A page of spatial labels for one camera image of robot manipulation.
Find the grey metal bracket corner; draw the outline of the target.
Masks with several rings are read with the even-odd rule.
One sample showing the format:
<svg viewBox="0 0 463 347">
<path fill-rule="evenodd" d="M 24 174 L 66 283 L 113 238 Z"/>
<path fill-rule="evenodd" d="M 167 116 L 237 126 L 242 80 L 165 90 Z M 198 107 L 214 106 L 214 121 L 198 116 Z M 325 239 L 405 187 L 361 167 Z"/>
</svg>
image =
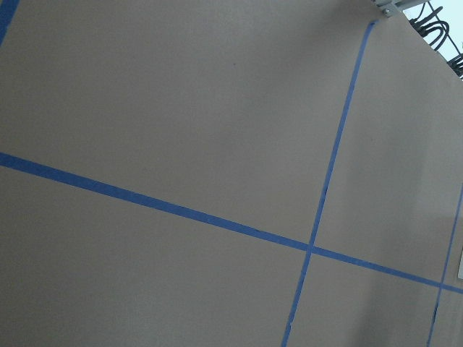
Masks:
<svg viewBox="0 0 463 347">
<path fill-rule="evenodd" d="M 427 0 L 371 0 L 371 2 L 376 5 L 386 17 L 391 17 L 406 9 L 424 4 Z"/>
</svg>

